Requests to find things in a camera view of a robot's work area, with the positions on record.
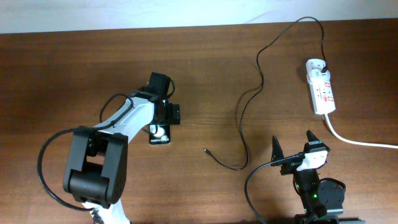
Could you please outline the black Galaxy flip phone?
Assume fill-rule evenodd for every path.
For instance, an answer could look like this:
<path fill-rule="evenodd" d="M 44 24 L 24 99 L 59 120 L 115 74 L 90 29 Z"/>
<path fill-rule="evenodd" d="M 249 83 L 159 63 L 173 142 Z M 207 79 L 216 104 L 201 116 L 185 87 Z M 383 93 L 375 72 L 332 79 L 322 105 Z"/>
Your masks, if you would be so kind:
<path fill-rule="evenodd" d="M 171 133 L 169 125 L 150 125 L 149 143 L 151 145 L 169 144 L 171 142 Z"/>

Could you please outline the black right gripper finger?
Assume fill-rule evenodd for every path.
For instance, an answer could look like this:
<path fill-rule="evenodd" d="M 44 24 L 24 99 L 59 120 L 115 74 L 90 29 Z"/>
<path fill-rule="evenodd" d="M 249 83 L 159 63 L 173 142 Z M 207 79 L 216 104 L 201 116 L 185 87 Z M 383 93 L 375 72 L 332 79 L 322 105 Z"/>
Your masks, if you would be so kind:
<path fill-rule="evenodd" d="M 330 152 L 330 148 L 319 140 L 311 130 L 306 132 L 308 143 L 304 145 L 304 152 L 318 152 L 318 151 L 327 151 Z"/>
<path fill-rule="evenodd" d="M 272 137 L 271 166 L 281 166 L 284 159 L 283 150 L 276 136 Z"/>

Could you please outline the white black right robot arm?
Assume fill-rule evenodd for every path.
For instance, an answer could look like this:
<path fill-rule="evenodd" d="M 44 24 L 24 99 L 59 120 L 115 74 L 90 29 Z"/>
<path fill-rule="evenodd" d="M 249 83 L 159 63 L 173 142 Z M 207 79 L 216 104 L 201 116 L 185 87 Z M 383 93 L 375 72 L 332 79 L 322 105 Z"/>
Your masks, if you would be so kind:
<path fill-rule="evenodd" d="M 346 186 L 333 178 L 319 178 L 318 169 L 326 164 L 330 148 L 310 130 L 303 151 L 285 157 L 276 136 L 272 137 L 271 161 L 281 175 L 293 175 L 293 185 L 304 208 L 294 216 L 295 223 L 338 223 L 343 213 Z"/>

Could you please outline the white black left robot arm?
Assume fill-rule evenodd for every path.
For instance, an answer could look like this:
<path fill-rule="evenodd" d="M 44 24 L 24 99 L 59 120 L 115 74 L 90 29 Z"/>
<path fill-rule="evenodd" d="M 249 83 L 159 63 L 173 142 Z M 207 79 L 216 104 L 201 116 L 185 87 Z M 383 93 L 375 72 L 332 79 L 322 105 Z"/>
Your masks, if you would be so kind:
<path fill-rule="evenodd" d="M 180 124 L 180 107 L 169 102 L 174 86 L 170 77 L 153 72 L 147 86 L 126 95 L 110 118 L 74 131 L 63 188 L 90 212 L 94 223 L 130 222 L 121 202 L 128 144 L 146 126 L 151 145 L 171 142 L 170 126 Z"/>

